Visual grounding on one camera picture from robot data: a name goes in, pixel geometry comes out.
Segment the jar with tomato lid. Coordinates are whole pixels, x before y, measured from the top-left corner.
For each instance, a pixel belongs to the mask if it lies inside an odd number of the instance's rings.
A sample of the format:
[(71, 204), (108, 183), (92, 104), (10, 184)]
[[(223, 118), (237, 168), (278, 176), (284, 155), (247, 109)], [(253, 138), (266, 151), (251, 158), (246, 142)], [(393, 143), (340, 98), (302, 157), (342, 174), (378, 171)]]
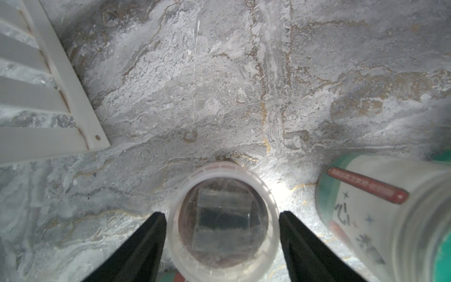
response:
[(167, 271), (162, 273), (157, 282), (186, 282), (185, 278), (178, 271)]

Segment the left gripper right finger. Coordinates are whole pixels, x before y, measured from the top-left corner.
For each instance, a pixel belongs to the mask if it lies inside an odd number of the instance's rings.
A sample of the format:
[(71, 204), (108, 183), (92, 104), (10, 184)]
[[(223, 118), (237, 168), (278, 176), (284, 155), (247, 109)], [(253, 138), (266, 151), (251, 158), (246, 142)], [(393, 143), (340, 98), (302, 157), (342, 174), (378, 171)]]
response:
[(279, 216), (280, 240), (292, 282), (363, 282), (293, 213)]

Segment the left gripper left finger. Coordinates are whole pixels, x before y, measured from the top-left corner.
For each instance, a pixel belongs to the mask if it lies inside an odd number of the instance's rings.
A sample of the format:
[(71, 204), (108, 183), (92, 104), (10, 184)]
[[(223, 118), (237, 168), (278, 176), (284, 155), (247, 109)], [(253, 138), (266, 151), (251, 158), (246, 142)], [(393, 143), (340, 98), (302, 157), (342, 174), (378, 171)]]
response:
[(166, 238), (164, 213), (153, 213), (86, 282), (155, 282)]

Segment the white slatted wooden shelf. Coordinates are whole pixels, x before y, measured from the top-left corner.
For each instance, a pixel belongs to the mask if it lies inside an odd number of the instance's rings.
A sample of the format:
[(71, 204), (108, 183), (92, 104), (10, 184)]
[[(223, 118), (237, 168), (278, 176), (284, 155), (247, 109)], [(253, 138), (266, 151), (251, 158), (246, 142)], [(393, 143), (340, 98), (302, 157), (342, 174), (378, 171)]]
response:
[(1, 105), (73, 117), (73, 128), (1, 128), (1, 166), (95, 152), (110, 143), (39, 1), (1, 1), (1, 23), (34, 39), (34, 48), (1, 35), (1, 59), (52, 76), (55, 89), (1, 77)]

